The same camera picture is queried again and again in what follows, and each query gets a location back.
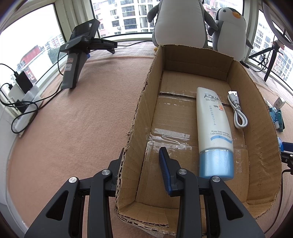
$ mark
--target gray penguin plush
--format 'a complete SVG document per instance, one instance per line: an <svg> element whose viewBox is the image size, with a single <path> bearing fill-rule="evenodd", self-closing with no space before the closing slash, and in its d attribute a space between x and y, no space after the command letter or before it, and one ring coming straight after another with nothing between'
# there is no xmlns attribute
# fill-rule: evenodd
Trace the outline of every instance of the gray penguin plush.
<svg viewBox="0 0 293 238"><path fill-rule="evenodd" d="M205 11L202 0L160 0L148 12L148 22L152 22L156 15L153 30L155 46L172 44L207 48L205 22L218 30L214 19Z"/></svg>
<svg viewBox="0 0 293 238"><path fill-rule="evenodd" d="M213 36L213 49L229 55L236 61L242 60L245 45L253 49L246 37L246 22L244 17L235 9L224 7L216 15L218 30L208 27L207 32Z"/></svg>

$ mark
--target orange penguin beak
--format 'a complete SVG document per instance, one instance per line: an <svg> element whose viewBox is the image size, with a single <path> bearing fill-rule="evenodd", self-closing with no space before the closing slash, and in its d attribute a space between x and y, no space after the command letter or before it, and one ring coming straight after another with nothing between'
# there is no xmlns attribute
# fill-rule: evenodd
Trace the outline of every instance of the orange penguin beak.
<svg viewBox="0 0 293 238"><path fill-rule="evenodd" d="M235 12L235 11L234 11L234 12L232 12L232 14L233 14L233 16L235 16L236 18L238 18L238 19L240 18L240 14L239 14L238 12Z"/></svg>

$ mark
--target cardboard box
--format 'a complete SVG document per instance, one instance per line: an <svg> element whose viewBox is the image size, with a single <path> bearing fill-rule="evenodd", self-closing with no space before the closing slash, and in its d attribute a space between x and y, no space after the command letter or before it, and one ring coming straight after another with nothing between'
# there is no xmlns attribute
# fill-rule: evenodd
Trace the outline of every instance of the cardboard box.
<svg viewBox="0 0 293 238"><path fill-rule="evenodd" d="M175 234L179 197L169 197L159 166L165 146L181 167L199 172L196 89L214 90L229 120L234 179L227 185L253 217L273 204L281 182L277 134L266 104L239 62L209 49L160 46L147 76L121 162L116 192L118 217L143 229ZM248 126L238 130L228 91L235 90ZM203 198L202 231L206 232Z"/></svg>

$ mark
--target metal screw head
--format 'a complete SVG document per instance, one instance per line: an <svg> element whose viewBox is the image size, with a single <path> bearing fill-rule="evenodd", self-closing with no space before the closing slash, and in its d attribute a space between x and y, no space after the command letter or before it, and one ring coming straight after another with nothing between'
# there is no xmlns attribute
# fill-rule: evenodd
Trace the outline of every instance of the metal screw head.
<svg viewBox="0 0 293 238"><path fill-rule="evenodd" d="M102 171L102 175L109 175L110 174L110 170L108 170L108 169L104 169L103 171Z"/></svg>
<svg viewBox="0 0 293 238"><path fill-rule="evenodd" d="M71 177L68 181L70 183L75 183L77 181L77 177Z"/></svg>
<svg viewBox="0 0 293 238"><path fill-rule="evenodd" d="M187 170L186 169L179 169L178 173L180 174L187 174Z"/></svg>
<svg viewBox="0 0 293 238"><path fill-rule="evenodd" d="M218 177L218 176L213 176L212 177L212 180L214 181L214 182L219 182L221 179L220 179L220 177Z"/></svg>

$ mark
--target black tripod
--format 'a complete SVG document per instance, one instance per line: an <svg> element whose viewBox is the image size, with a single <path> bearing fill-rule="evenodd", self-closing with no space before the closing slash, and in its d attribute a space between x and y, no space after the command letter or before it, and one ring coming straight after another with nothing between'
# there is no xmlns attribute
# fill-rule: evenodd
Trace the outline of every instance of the black tripod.
<svg viewBox="0 0 293 238"><path fill-rule="evenodd" d="M257 52L257 53L255 53L255 54L253 54L253 55L248 57L249 59L252 59L252 58L254 58L256 56L262 55L262 54L264 54L266 52L270 52L271 50L273 50L272 57L271 57L271 60L270 60L269 66L268 66L268 70L267 70L267 72L265 74L265 77L264 77L265 82L267 81L267 79L268 79L268 77L270 75L270 72L271 72L271 70L273 68L274 62L275 62L276 57L277 57L277 53L279 52L279 49L280 49L280 46L278 45L278 42L279 42L279 40L276 40L276 41L273 42L272 47L266 48L266 49L264 49L264 50L262 50L260 52Z"/></svg>

